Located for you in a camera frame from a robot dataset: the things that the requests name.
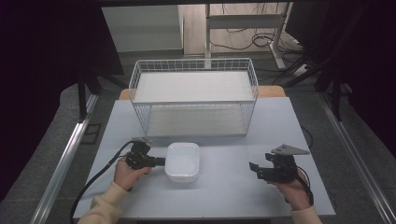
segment sleeve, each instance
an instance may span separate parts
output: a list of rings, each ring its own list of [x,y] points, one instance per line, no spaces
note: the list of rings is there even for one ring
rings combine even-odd
[[[291,211],[294,224],[321,224],[314,206],[305,210]]]
[[[104,194],[93,198],[91,210],[79,220],[78,224],[116,223],[122,212],[122,200],[127,195],[126,190],[114,182],[111,183]]]

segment table surface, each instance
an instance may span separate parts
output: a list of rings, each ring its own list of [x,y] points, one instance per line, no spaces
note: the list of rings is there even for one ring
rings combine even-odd
[[[261,87],[261,90],[265,89],[269,91],[272,88]],[[132,136],[142,135],[131,102],[116,101],[89,179]],[[157,138],[150,144],[149,155],[165,157],[167,147],[174,142],[193,142],[200,147],[198,180],[180,185],[167,178],[163,167],[155,167],[150,175],[143,176],[134,186],[122,205],[121,218],[239,219],[290,215],[290,205],[284,202],[283,195],[274,186],[257,179],[248,168],[250,161],[272,167],[264,155],[282,144],[309,150],[288,97],[258,99],[247,136]],[[334,215],[312,156],[295,156],[295,160],[308,172],[318,214]],[[113,173],[114,167],[111,167],[92,184],[79,202],[74,217],[79,218],[89,210],[92,197],[108,188]]]

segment white plastic container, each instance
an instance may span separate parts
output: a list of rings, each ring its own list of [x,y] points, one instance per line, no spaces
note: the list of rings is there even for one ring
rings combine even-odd
[[[190,183],[199,177],[200,149],[195,143],[173,143],[166,152],[165,172],[174,182]]]

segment white wall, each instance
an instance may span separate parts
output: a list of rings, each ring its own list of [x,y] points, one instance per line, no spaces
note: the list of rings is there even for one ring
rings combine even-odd
[[[117,52],[182,49],[177,6],[102,10]]]

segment human hand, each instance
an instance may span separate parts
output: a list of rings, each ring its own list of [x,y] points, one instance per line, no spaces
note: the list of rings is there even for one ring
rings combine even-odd
[[[306,183],[306,178],[300,169],[298,170],[298,175]],[[279,189],[279,191],[285,196],[286,200],[290,203],[293,211],[304,210],[311,206],[303,185],[300,184],[297,179],[294,179],[289,183],[267,183],[275,185]]]
[[[129,190],[134,186],[140,176],[147,175],[151,172],[151,167],[144,167],[140,170],[134,170],[125,161],[126,157],[119,159],[114,173],[114,183],[125,190]]]

